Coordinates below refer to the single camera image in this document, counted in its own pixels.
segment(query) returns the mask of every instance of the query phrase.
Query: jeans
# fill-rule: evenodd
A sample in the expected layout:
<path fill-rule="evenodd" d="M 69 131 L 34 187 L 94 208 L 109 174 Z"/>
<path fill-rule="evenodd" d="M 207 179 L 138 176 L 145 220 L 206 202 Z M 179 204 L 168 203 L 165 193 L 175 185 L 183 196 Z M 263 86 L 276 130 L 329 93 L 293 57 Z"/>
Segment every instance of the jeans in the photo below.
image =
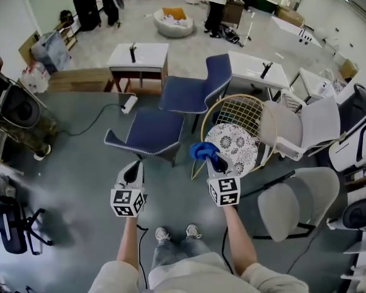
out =
<path fill-rule="evenodd" d="M 186 237 L 179 245 L 169 240 L 162 240 L 154 250 L 152 269 L 171 265 L 182 259 L 210 253 L 207 245 L 195 236 Z"/>

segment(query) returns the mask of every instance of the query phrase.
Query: blue glove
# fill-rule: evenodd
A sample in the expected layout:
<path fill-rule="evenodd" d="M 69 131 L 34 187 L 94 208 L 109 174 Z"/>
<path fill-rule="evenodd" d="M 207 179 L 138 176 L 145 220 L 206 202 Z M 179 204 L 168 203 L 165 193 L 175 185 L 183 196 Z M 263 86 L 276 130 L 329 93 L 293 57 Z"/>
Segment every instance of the blue glove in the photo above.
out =
<path fill-rule="evenodd" d="M 220 150 L 211 142 L 198 142 L 190 147 L 190 156 L 192 158 L 205 161 L 206 158 L 209 157 L 213 164 L 218 162 L 216 152 L 220 152 Z"/>

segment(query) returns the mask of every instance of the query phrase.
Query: blue chair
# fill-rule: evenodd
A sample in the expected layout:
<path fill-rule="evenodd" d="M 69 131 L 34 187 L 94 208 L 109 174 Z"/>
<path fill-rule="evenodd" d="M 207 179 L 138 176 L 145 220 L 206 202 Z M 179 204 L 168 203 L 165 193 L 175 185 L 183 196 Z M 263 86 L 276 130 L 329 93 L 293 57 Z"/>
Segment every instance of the blue chair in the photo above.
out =
<path fill-rule="evenodd" d="M 210 56 L 206 59 L 207 78 L 184 78 L 168 76 L 160 98 L 159 109 L 179 113 L 196 114 L 192 133 L 199 115 L 206 113 L 217 100 L 217 94 L 226 91 L 231 78 L 231 62 L 228 54 Z"/>
<path fill-rule="evenodd" d="M 143 155 L 162 157 L 175 165 L 176 153 L 181 144 L 179 139 L 184 117 L 163 110 L 140 108 L 132 122 L 126 142 L 121 141 L 111 129 L 107 131 L 104 143 Z"/>

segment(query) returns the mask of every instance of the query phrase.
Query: gray floor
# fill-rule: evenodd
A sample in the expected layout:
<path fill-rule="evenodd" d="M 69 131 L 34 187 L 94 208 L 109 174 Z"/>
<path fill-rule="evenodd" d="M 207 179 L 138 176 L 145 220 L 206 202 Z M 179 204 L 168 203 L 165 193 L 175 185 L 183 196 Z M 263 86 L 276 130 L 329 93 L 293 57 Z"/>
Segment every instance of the gray floor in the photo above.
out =
<path fill-rule="evenodd" d="M 194 17 L 198 31 L 181 40 L 167 40 L 160 36 L 152 23 L 151 16 L 162 6 L 181 5 L 187 14 Z M 225 53 L 227 50 L 244 52 L 281 63 L 289 79 L 299 67 L 319 72 L 332 62 L 323 57 L 301 60 L 293 54 L 278 51 L 267 44 L 265 30 L 268 15 L 257 13 L 252 31 L 252 42 L 244 48 L 224 40 L 213 40 L 202 32 L 201 22 L 206 17 L 206 6 L 188 5 L 184 0 L 130 0 L 121 14 L 123 25 L 118 30 L 103 25 L 92 32 L 81 33 L 78 44 L 71 55 L 76 68 L 104 66 L 119 42 L 170 42 L 169 72 L 177 76 L 206 76 L 205 58 Z M 238 29 L 246 34 L 251 15 L 245 13 Z M 60 120 L 60 125 L 78 132 L 86 128 L 107 103 L 117 102 L 111 93 L 55 93 L 45 95 L 51 110 Z M 61 135 L 53 151 L 42 162 L 33 160 L 32 154 L 18 153 L 14 167 L 25 172 L 18 178 L 18 195 L 27 200 L 32 209 L 46 208 L 40 229 L 51 237 L 56 245 L 42 247 L 42 255 L 31 253 L 11 255 L 5 252 L 0 240 L 0 277 L 12 290 L 25 292 L 26 285 L 37 292 L 63 293 L 87 292 L 100 267 L 115 259 L 124 220 L 116 218 L 109 206 L 110 189 L 117 174 L 136 156 L 103 144 L 108 128 L 125 139 L 130 123 L 139 106 L 157 106 L 157 98 L 141 96 L 129 115 L 123 115 L 116 107 L 108 108 L 85 134 L 79 137 Z M 142 261 L 149 272 L 156 240 L 154 229 L 165 226 L 174 239 L 183 237 L 189 223 L 196 223 L 203 239 L 210 248 L 220 252 L 225 229 L 222 210 L 217 208 L 207 193 L 206 174 L 195 181 L 190 180 L 192 160 L 188 156 L 191 143 L 199 140 L 199 132 L 190 134 L 193 118 L 187 117 L 182 148 L 178 154 L 177 166 L 158 159 L 145 161 L 145 186 L 149 199 L 139 224 L 150 228 L 143 240 Z M 313 159 L 299 162 L 278 161 L 274 156 L 266 168 L 242 179 L 243 192 L 258 188 L 298 167 L 315 166 Z M 329 214 L 338 215 L 345 205 L 341 194 Z M 239 208 L 240 216 L 250 234 L 263 231 L 256 204 L 256 198 L 244 200 Z M 325 225 L 314 235 L 307 254 L 295 264 L 292 275 L 306 281 L 312 292 L 334 292 L 340 284 L 340 274 L 348 270 L 352 256 L 342 252 L 355 240 L 356 234 L 349 231 L 330 231 Z M 259 261 L 278 272 L 286 272 L 292 262 L 305 251 L 310 239 L 290 240 L 276 244 L 273 241 L 255 241 Z"/>
<path fill-rule="evenodd" d="M 55 93 L 45 95 L 44 100 L 60 119 L 61 126 L 71 132 L 86 128 L 103 105 L 117 101 L 111 93 Z M 135 108 L 140 106 L 156 107 L 157 98 L 142 96 Z M 110 189 L 119 170 L 136 160 L 136 156 L 104 145 L 103 139 L 108 128 L 124 139 L 134 113 L 135 109 L 129 115 L 123 115 L 114 106 L 106 109 L 85 134 L 70 138 L 60 135 L 52 153 L 42 162 L 33 160 L 28 152 L 18 155 L 14 166 L 26 173 L 18 180 L 18 196 L 28 200 L 34 210 L 39 207 L 48 210 L 40 229 L 56 245 L 42 247 L 40 256 L 29 252 L 11 255 L 5 252 L 0 240 L 0 276 L 11 289 L 24 292 L 28 285 L 45 293 L 86 292 L 99 268 L 115 259 L 124 219 L 116 218 L 109 206 Z M 157 158 L 144 163 L 149 198 L 139 224 L 150 228 L 142 245 L 146 273 L 151 267 L 157 226 L 167 227 L 173 238 L 178 239 L 184 236 L 189 223 L 196 223 L 210 248 L 221 250 L 225 220 L 222 210 L 208 196 L 206 173 L 195 181 L 190 180 L 192 160 L 188 148 L 199 140 L 198 131 L 190 134 L 192 120 L 186 118 L 175 168 Z M 315 166 L 315 161 L 280 162 L 274 156 L 263 170 L 242 179 L 242 190 L 249 192 L 301 166 Z M 344 204 L 342 195 L 330 213 L 338 214 Z M 251 235 L 263 230 L 255 197 L 242 201 L 239 213 Z M 342 252 L 354 242 L 356 235 L 349 231 L 330 231 L 325 225 L 317 231 L 320 235 L 291 274 L 306 281 L 312 292 L 334 292 L 340 284 L 340 274 L 351 265 L 351 256 Z M 309 239 L 254 243 L 262 264 L 286 272 L 308 242 Z"/>

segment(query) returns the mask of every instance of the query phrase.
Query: white chair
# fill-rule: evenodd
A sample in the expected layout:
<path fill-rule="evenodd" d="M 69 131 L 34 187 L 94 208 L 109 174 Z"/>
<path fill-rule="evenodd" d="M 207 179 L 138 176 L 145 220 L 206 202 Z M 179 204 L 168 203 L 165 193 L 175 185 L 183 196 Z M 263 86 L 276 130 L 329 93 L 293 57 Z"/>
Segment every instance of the white chair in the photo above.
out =
<path fill-rule="evenodd" d="M 289 108 L 290 99 L 287 98 L 299 103 L 301 111 L 300 107 L 295 109 L 297 114 L 292 111 Z M 340 115 L 332 96 L 307 105 L 292 92 L 282 90 L 279 103 L 266 101 L 264 106 L 260 121 L 260 138 L 266 144 L 266 152 L 274 148 L 274 152 L 280 153 L 282 157 L 287 156 L 298 161 L 308 149 L 340 137 Z M 272 127 L 274 122 L 276 139 Z"/>
<path fill-rule="evenodd" d="M 297 186 L 285 183 L 285 180 L 294 177 L 303 183 L 299 182 Z M 284 239 L 309 236 L 337 198 L 339 188 L 339 179 L 332 169 L 328 167 L 299 168 L 265 184 L 258 190 L 243 195 L 241 198 L 263 191 L 257 199 L 257 204 L 269 236 L 253 238 L 273 239 L 275 242 L 280 242 Z M 307 231 L 292 234 L 297 227 Z"/>

